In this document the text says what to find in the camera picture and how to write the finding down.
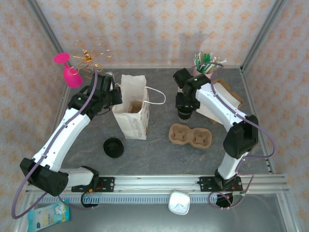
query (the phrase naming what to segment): purple cable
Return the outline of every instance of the purple cable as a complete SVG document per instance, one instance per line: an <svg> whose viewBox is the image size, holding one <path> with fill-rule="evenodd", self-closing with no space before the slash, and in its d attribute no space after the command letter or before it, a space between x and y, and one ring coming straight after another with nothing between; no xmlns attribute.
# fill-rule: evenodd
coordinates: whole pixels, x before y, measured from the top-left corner
<svg viewBox="0 0 309 232"><path fill-rule="evenodd" d="M222 69L222 68L224 67L222 64L219 64L219 63L204 62L204 63L201 63L201 64L198 64L198 65L193 66L192 69L193 69L194 67L197 67L197 66L202 65L202 64L215 64L215 65L220 66L218 69L216 69L216 70L214 70L214 71L212 72L212 76L211 76L212 78L217 74L217 72L218 72L220 69ZM275 142L275 140L273 139L273 137L272 137L264 128L260 127L259 125L255 124L255 123L253 123L253 122L247 120L246 118L242 117L241 115L237 114L236 111L234 111L228 104L226 104L226 103L219 97L219 95L217 94L218 92L215 91L215 88L214 88L214 85L213 85L213 82L212 82L212 81L211 81L211 89L212 89L213 93L215 94L215 96L217 97L217 99L218 99L227 109L229 109L229 111L231 111L234 115L236 115L237 117L239 117L240 119L242 119L242 120L245 121L246 123L249 123L250 125L256 127L258 130L262 131L262 132L270 139L270 141L271 141L271 143L272 143L272 145L273 145L273 151L272 151L272 153L271 153L270 155L267 155L267 156L247 155L246 157L247 157L247 158L257 158L257 159L267 159L267 158L272 157L272 156L276 153L276 151L277 151L277 145L276 145L276 142ZM242 164L242 162L243 162L244 160L245 160L244 158L241 158L240 162L238 163L238 165L237 165L237 167L236 167L236 169L235 169L236 174L238 173L238 169L239 169L239 167L241 166L241 164ZM252 175L252 177L251 177L251 179L250 179L250 181L249 181L249 183L248 183L248 186L247 186L247 188L246 188L246 190L245 190L245 193L249 190L249 186L250 186L250 184L251 184L251 182L252 182L252 180L253 180L253 177L254 177L254 174ZM219 193L220 195L225 196L224 194L222 194L222 193L220 193L220 192L212 192L212 193L210 193L210 195L208 196L208 202L209 202L210 206L213 207L213 208L216 208L216 209L223 209L223 208L216 207L216 206L214 206L214 205L211 204L210 198L211 198L211 195L214 194L214 193ZM234 208L235 206L239 205L239 204L242 202L243 198L244 198L244 197L242 197L241 200L238 201L235 205L233 205L233 206L231 206L231 207L228 207L227 209Z"/></svg>
<svg viewBox="0 0 309 232"><path fill-rule="evenodd" d="M21 213L20 215L16 215L16 204L17 204L17 200L18 197L21 193L21 190L23 188L23 186L25 185L25 183L28 181L28 179L30 178L30 176L33 174L33 172L35 171L35 169L40 165L40 163L44 160L44 158L46 157L46 154L48 153L49 149L51 148L51 146L53 145L53 143L55 142L55 140L57 139L57 137L59 136L59 134L63 131L63 129L66 128L66 126L72 121L74 120L88 105L88 103L90 102L95 90L96 90L96 86L97 86L97 82L98 82L98 71L96 68L94 68L95 71L95 81L94 81L94 87L91 90L91 93L88 97L88 99L86 100L86 102L84 103L84 105L81 107L81 109L74 114L69 120L67 120L62 127L60 127L60 129L56 132L56 134L54 135L54 137L52 138L51 142L49 143L49 145L47 146L46 150L44 151L44 153L42 154L41 158L39 159L39 161L33 166L33 168L29 171L29 173L25 176L25 178L23 179L23 181L21 182L20 186L18 187L16 194L14 196L13 199L13 204L12 204L12 209L11 209L11 215L13 219L19 219L22 216L24 216L26 213L28 213L32 208L34 208L39 202L40 200L47 194L47 192L45 192L34 204L32 204L32 206L30 206L27 210L25 210L23 213Z"/></svg>

